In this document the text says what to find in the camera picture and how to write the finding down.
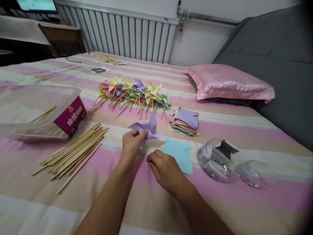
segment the pink pillow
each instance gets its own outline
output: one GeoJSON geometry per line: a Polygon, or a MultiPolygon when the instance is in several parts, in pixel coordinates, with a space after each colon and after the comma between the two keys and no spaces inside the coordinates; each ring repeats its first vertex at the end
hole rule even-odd
{"type": "Polygon", "coordinates": [[[267,104],[275,98],[275,91],[271,85],[228,65],[196,65],[189,67],[186,73],[198,87],[197,100],[220,97],[264,100],[267,104]]]}

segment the radiator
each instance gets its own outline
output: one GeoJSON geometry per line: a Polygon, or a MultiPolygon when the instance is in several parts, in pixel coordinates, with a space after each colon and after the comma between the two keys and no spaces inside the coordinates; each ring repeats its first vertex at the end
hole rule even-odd
{"type": "Polygon", "coordinates": [[[178,19],[55,1],[62,21],[80,27],[88,52],[168,63],[178,19]]]}

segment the white wall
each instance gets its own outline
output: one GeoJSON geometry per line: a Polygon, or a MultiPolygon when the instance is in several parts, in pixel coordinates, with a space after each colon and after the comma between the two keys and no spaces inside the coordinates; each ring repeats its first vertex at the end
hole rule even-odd
{"type": "MultiPolygon", "coordinates": [[[[176,17],[178,0],[74,0],[146,14],[176,17]]],[[[233,20],[266,14],[298,4],[298,0],[182,0],[181,9],[233,20]]],[[[186,20],[177,27],[170,64],[191,66],[213,61],[234,27],[200,20],[186,20]]]]}

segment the screen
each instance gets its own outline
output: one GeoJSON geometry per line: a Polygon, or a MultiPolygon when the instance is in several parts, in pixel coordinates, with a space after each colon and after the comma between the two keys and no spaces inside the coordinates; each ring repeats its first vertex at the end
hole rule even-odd
{"type": "Polygon", "coordinates": [[[17,0],[23,11],[56,11],[53,0],[17,0]]]}

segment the stack of colored paper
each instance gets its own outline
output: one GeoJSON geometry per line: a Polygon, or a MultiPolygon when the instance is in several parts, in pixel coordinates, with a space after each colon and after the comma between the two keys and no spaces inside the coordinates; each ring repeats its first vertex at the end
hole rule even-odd
{"type": "Polygon", "coordinates": [[[199,114],[190,110],[179,107],[170,121],[171,130],[186,134],[189,136],[197,136],[199,128],[199,114]]]}
{"type": "Polygon", "coordinates": [[[187,175],[193,174],[190,152],[190,146],[166,138],[163,153],[172,155],[176,159],[182,172],[187,175]]]}

